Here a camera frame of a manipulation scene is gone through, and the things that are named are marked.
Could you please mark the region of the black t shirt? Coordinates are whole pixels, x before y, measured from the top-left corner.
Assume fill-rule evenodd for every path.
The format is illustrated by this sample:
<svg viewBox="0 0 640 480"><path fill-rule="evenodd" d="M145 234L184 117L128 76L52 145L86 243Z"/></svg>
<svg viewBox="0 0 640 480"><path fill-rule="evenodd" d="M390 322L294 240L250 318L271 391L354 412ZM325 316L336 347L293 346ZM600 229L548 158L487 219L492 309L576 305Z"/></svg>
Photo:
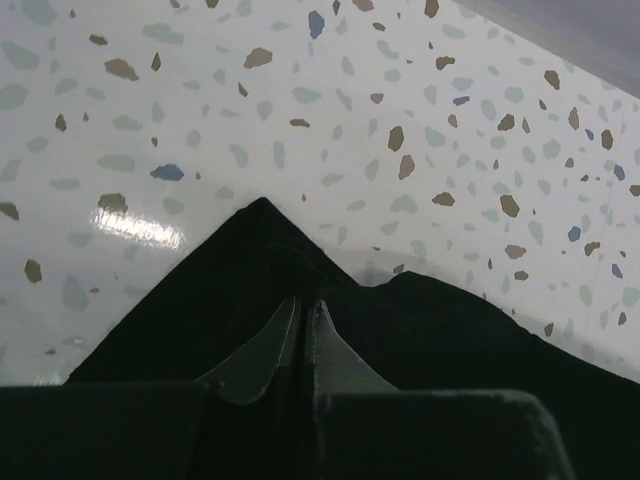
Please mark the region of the black t shirt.
<svg viewBox="0 0 640 480"><path fill-rule="evenodd" d="M489 302L413 272L358 284L269 200L237 211L154 287L70 381L193 380L289 297L323 301L338 334L392 385L508 388L558 423L581 479L639 475L639 386L519 326Z"/></svg>

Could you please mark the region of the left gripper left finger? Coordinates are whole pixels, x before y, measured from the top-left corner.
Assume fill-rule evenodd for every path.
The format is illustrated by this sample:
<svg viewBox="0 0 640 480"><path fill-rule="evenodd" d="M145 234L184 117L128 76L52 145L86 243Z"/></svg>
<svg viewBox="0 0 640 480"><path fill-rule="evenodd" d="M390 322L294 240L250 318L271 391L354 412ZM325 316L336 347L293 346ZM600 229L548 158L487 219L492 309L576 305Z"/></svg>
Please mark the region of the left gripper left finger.
<svg viewBox="0 0 640 480"><path fill-rule="evenodd" d="M4 479L268 479L300 305L197 380L4 387Z"/></svg>

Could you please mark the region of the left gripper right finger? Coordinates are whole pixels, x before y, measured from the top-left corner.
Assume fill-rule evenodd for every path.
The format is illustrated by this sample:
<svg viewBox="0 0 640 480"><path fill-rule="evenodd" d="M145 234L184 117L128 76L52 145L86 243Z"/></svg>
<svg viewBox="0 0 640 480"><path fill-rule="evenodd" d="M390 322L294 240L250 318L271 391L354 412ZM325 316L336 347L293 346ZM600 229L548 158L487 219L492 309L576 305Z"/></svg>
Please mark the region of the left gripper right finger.
<svg viewBox="0 0 640 480"><path fill-rule="evenodd" d="M555 420L504 389L401 391L309 316L317 479L572 479Z"/></svg>

